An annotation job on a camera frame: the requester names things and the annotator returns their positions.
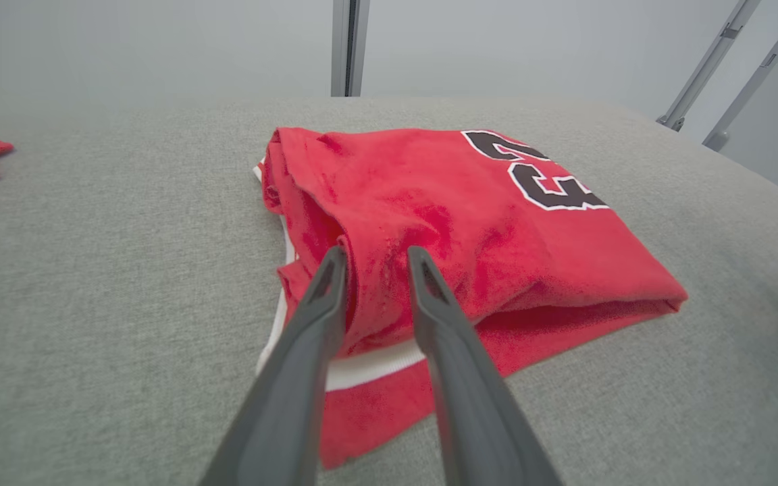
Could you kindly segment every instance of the gray fabric surface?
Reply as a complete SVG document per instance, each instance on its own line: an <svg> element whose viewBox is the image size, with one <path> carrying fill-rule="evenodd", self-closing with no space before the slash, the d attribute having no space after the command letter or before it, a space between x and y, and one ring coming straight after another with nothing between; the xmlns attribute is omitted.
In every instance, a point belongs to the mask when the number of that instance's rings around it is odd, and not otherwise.
<svg viewBox="0 0 778 486"><path fill-rule="evenodd" d="M564 164L690 295L509 379L566 484L778 484L778 188L629 111L543 99L0 119L0 484L201 476L278 297L250 172L275 126L490 128ZM441 468L432 417L319 483Z"/></svg>

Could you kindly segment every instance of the basketball jersey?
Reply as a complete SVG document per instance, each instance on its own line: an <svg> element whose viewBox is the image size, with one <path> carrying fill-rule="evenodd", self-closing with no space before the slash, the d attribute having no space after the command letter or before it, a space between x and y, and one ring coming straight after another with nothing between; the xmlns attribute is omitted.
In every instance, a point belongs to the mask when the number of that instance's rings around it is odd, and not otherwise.
<svg viewBox="0 0 778 486"><path fill-rule="evenodd" d="M604 200L536 148L490 130L279 128L260 170L263 202L283 216L294 256L278 269L278 322L331 246L348 258L346 334L321 433L328 468L433 411L413 341L411 245L432 255L504 376L686 299Z"/></svg>

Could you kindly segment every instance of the metal pole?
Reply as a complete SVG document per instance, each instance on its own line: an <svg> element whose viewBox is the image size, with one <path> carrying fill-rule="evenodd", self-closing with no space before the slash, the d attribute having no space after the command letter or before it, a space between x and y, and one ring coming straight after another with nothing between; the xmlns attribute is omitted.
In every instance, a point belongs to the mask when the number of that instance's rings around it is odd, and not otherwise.
<svg viewBox="0 0 778 486"><path fill-rule="evenodd" d="M752 98L752 95L754 95L758 87L762 86L764 79L768 74L770 74L770 70L773 69L777 62L778 40L776 40L776 43L773 45L773 48L770 49L768 55L764 57L762 64L756 68L756 71L752 74L750 80L746 82L744 89L740 90L737 98L734 98L734 101L731 102L728 110L725 110L722 118L719 119L719 122L717 122L716 126L713 127L713 130L711 130L707 135L707 138L704 139L702 144L705 147L708 147L716 152L722 150L722 148L725 146L725 143L728 142L728 132L726 132L726 129L728 129L728 126L734 121L740 111L743 110L746 103L750 100L750 98Z"/></svg>
<svg viewBox="0 0 778 486"><path fill-rule="evenodd" d="M722 62L728 49L731 49L731 44L734 43L735 38L740 34L740 30L750 19L759 3L760 0L739 0L737 2L731 15L728 15L725 20L725 25L719 31L719 35L713 40L713 44L710 44L707 53L701 58L701 62L698 62L695 72L686 81L680 94L674 99L671 108L668 108L666 114L658 118L658 123L679 132L680 128L683 127L683 118L692 107L692 103L698 98L698 93L704 89L707 80L710 80L719 66L719 62Z"/></svg>
<svg viewBox="0 0 778 486"><path fill-rule="evenodd" d="M359 96L371 0L334 0L332 96Z"/></svg>

